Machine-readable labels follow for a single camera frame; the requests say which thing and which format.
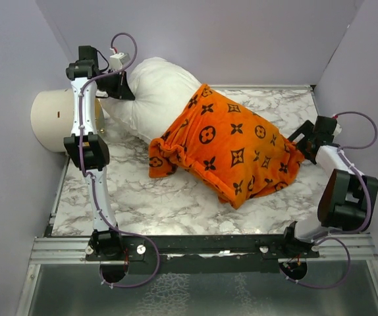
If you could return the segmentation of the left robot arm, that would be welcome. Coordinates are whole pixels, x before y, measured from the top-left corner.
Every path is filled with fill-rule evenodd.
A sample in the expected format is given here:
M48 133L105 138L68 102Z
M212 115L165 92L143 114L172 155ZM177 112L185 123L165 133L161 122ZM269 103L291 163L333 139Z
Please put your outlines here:
M64 147L74 165L81 171L88 187L92 207L93 232L86 248L88 256L114 260L124 253L121 233L111 209L107 189L109 148L98 134L95 123L97 91L119 100L135 100L129 88L124 66L101 70L99 51L83 45L78 48L78 60L66 68L74 98L74 118Z

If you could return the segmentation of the white pillow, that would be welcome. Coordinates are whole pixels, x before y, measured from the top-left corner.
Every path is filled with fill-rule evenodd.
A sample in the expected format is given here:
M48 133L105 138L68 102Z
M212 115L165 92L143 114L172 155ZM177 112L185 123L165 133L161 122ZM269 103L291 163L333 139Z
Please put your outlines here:
M134 101L110 97L101 106L126 131L149 144L166 132L202 83L181 66L152 57L135 67L128 85Z

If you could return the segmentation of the orange patterned pillowcase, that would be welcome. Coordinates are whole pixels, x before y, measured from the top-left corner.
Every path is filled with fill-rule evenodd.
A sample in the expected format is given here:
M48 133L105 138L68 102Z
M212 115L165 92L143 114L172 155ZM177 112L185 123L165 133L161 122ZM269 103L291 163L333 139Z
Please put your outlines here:
M151 141L149 176L164 178L182 168L238 209L292 184L304 159L274 124L204 84Z

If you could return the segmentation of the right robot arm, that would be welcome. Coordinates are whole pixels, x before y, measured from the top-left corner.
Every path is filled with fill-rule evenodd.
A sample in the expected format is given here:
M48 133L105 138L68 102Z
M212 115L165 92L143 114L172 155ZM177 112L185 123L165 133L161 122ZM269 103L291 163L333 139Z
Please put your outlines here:
M291 142L300 138L296 148L308 161L319 165L329 180L317 214L285 228L281 250L287 257L308 253L320 239L332 234L362 233L371 224L378 179L360 171L347 158L347 147L334 142L341 130L339 116L319 116L315 122L308 120L288 138Z

